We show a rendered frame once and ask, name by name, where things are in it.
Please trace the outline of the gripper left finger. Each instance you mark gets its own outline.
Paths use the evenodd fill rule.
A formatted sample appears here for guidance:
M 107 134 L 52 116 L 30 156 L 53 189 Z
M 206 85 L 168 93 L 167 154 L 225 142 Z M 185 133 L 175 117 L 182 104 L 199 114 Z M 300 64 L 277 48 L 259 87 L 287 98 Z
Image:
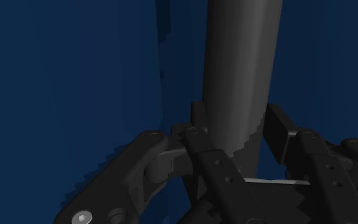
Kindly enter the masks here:
M 249 184 L 207 135 L 204 106 L 191 121 L 141 132 L 55 217 L 53 224 L 140 224 L 170 178 L 185 176 L 191 209 L 180 224 L 275 224 Z

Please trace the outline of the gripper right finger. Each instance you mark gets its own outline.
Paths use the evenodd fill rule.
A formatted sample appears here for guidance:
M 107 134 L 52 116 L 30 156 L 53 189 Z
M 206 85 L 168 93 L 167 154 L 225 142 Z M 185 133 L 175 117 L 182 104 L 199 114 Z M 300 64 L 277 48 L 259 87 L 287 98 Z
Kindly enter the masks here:
M 329 224 L 358 224 L 358 192 L 338 157 L 312 129 L 298 128 L 277 104 L 268 104 L 263 136 L 276 161 L 294 179 L 307 177 Z

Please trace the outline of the grey cylinder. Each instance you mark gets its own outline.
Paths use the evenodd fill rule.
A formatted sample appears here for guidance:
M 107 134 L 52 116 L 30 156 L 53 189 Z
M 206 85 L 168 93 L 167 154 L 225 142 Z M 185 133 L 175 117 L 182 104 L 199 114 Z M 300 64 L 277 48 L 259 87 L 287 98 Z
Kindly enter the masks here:
M 283 0 L 209 0 L 202 101 L 208 135 L 257 174 Z

